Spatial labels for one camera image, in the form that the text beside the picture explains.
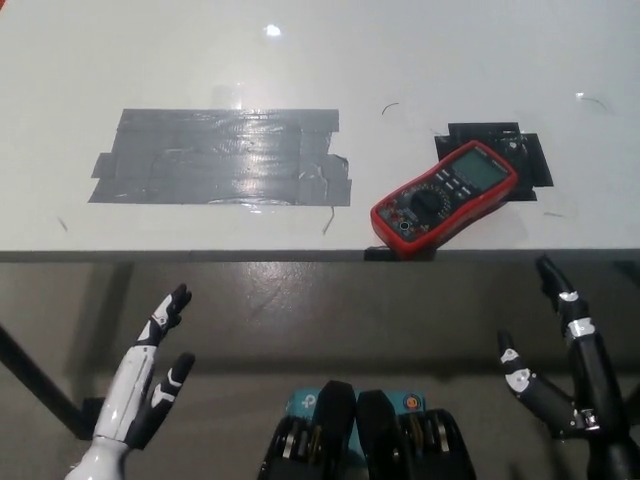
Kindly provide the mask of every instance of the robotic fingertip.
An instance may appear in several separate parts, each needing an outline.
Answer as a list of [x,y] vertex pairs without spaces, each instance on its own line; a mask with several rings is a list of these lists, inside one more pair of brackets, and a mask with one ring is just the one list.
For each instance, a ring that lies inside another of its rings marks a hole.
[[513,341],[513,337],[507,330],[498,330],[498,354],[504,355],[507,350],[515,350],[516,345]]

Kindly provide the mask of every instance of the black tape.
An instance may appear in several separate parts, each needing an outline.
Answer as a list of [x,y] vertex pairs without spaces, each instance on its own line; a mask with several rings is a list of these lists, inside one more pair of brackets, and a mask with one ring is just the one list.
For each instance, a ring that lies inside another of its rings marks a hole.
[[470,140],[478,140],[495,150],[518,172],[518,185],[507,201],[535,201],[533,187],[553,186],[538,135],[520,133],[517,122],[450,123],[448,136],[435,137],[438,158],[442,160]]

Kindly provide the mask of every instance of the robotic finger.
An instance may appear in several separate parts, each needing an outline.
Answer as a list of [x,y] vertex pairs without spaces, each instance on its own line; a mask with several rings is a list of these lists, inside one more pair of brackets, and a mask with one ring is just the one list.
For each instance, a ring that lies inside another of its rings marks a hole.
[[549,428],[553,437],[575,436],[583,427],[572,399],[543,376],[531,372],[507,331],[498,332],[504,378],[511,393]]
[[191,367],[196,361],[192,353],[183,353],[166,377],[156,385],[127,432],[124,441],[130,448],[144,450],[173,407]]

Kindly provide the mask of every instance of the robotic hand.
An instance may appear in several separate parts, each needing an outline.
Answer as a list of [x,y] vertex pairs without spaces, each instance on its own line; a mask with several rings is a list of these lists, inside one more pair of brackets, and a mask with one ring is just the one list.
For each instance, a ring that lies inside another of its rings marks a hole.
[[187,378],[195,356],[183,353],[147,396],[154,358],[167,332],[182,320],[191,300],[186,285],[167,295],[129,348],[116,372],[93,432],[91,447],[65,480],[122,480],[124,460],[143,450],[156,433]]
[[445,410],[396,415],[381,390],[356,396],[331,381],[318,395],[313,418],[284,417],[258,480],[335,480],[349,463],[354,420],[371,480],[475,480],[462,434]]
[[501,331],[498,345],[507,385],[554,438],[589,442],[589,480],[640,478],[640,451],[629,435],[620,387],[602,337],[591,321],[589,306],[549,258],[538,259],[536,267],[542,292],[560,317],[560,331],[569,348],[574,396],[533,373],[516,351],[511,335]]

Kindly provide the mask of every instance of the robotic arm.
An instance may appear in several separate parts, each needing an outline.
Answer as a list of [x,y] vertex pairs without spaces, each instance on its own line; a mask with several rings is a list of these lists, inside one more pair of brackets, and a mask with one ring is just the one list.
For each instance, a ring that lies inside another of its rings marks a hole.
[[538,259],[536,267],[542,292],[560,318],[560,332],[569,348],[574,395],[532,372],[511,335],[502,331],[498,347],[507,385],[554,438],[589,442],[589,480],[640,478],[640,451],[629,435],[620,387],[589,306],[548,257]]
[[125,354],[100,411],[91,447],[65,480],[122,480],[132,449],[143,450],[173,406],[195,356],[183,353],[166,377],[147,396],[160,342],[177,326],[191,300],[180,285],[163,300]]

